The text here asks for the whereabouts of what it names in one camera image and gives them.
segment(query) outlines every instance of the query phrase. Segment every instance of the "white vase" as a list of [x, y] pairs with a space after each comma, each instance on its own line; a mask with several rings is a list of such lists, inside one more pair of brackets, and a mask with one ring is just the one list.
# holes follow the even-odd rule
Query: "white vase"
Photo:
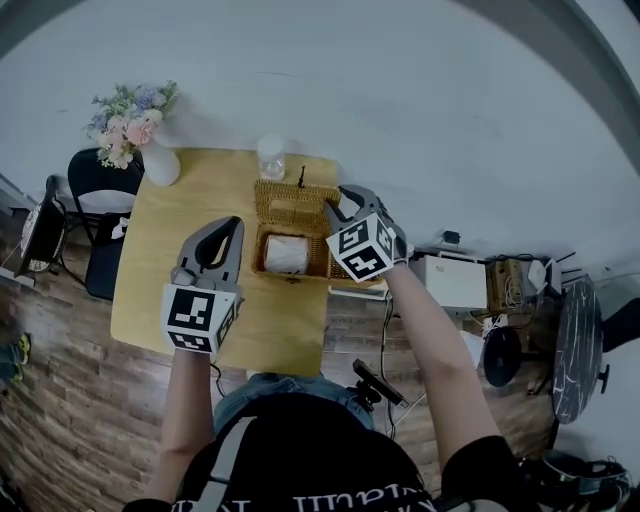
[[144, 173], [152, 183], [166, 187], [180, 176], [180, 160], [172, 149], [151, 140], [140, 148]]

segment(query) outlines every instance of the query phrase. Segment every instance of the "white box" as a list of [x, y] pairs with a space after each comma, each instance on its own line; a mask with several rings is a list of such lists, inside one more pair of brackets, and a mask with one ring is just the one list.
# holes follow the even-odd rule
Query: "white box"
[[425, 256], [418, 261], [410, 262], [409, 266], [443, 308], [474, 310], [487, 307], [487, 277], [484, 265]]
[[177, 349], [216, 354], [238, 317], [235, 303], [235, 293], [165, 284], [162, 334]]
[[327, 244], [356, 283], [393, 268], [395, 233], [375, 213], [331, 235]]

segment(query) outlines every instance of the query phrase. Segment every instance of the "black t-shirt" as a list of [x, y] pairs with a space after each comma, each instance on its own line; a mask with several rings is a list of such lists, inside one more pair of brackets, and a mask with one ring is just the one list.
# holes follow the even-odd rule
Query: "black t-shirt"
[[[340, 404], [291, 393], [251, 402], [193, 459], [176, 512], [192, 510], [221, 441], [240, 416], [257, 419], [240, 445], [220, 507], [223, 512], [436, 510], [415, 464], [395, 442], [366, 429]], [[538, 510], [526, 499], [520, 469], [498, 436], [475, 441], [454, 454], [444, 468], [442, 493], [449, 502], [485, 499], [509, 511]], [[170, 510], [172, 505], [156, 500], [125, 507], [125, 512]]]

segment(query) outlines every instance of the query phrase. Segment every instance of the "flower bouquet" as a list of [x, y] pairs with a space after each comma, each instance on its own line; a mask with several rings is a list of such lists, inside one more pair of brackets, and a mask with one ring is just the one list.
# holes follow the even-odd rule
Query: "flower bouquet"
[[133, 151], [151, 142], [153, 133], [179, 95], [178, 84], [164, 87], [140, 85], [130, 89], [116, 85], [111, 98], [93, 98], [100, 110], [93, 116], [87, 134], [100, 146], [98, 159], [105, 167], [126, 169]]

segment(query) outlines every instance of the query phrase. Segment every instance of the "jeans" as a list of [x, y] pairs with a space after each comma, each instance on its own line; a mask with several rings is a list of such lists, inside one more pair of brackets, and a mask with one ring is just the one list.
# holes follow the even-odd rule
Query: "jeans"
[[292, 377], [277, 373], [258, 373], [218, 403], [213, 414], [216, 434], [252, 400], [280, 393], [304, 393], [337, 402], [346, 407], [366, 428], [375, 430], [373, 416], [356, 401], [358, 394], [325, 379], [323, 375]]
[[15, 377], [16, 367], [22, 360], [22, 353], [17, 343], [9, 343], [0, 347], [0, 380], [10, 381]]

